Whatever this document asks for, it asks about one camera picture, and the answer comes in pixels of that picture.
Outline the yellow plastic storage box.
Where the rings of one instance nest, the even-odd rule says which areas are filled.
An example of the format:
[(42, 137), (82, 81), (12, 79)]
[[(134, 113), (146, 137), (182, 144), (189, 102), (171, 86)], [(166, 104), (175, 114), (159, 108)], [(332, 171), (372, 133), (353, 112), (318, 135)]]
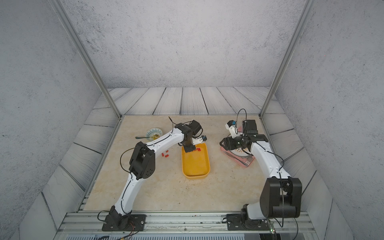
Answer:
[(185, 153), (182, 147), (182, 172), (189, 180), (204, 179), (211, 171), (207, 145), (198, 144), (196, 148), (201, 148), (201, 151)]

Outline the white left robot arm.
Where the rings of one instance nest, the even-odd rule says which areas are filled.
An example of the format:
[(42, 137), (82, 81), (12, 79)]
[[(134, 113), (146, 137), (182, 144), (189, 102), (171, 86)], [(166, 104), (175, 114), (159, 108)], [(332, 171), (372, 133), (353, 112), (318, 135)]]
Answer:
[(124, 220), (128, 219), (133, 210), (134, 201), (146, 179), (156, 169), (156, 158), (174, 145), (184, 147), (186, 153), (196, 149), (196, 145), (204, 143), (206, 136), (202, 135), (203, 128), (195, 120), (173, 124), (173, 128), (167, 134), (149, 143), (139, 142), (132, 148), (130, 167), (126, 170), (129, 177), (124, 190), (117, 202), (111, 207), (105, 223), (112, 223), (116, 228)]

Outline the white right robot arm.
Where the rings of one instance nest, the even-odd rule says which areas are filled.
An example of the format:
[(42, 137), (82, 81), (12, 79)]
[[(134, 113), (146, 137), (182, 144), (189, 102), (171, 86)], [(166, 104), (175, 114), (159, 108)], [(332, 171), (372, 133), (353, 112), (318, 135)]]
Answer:
[(244, 120), (238, 130), (237, 122), (226, 123), (230, 136), (220, 142), (226, 151), (242, 149), (258, 161), (266, 182), (260, 200), (243, 206), (240, 218), (242, 224), (263, 219), (298, 218), (301, 213), (302, 182), (293, 178), (284, 169), (284, 160), (272, 152), (268, 138), (259, 134), (255, 120)]

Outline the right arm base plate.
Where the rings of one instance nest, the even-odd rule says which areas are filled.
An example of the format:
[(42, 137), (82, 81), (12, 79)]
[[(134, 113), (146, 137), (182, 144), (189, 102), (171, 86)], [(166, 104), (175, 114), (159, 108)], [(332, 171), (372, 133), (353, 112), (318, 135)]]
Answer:
[(267, 220), (250, 220), (240, 214), (227, 214), (222, 219), (222, 224), (227, 225), (228, 231), (268, 231)]

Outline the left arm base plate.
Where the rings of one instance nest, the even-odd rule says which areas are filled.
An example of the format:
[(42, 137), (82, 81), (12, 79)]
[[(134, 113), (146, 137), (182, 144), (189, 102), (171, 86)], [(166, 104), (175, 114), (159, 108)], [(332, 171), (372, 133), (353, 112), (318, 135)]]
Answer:
[(140, 232), (144, 230), (146, 215), (107, 215), (102, 226), (103, 232)]

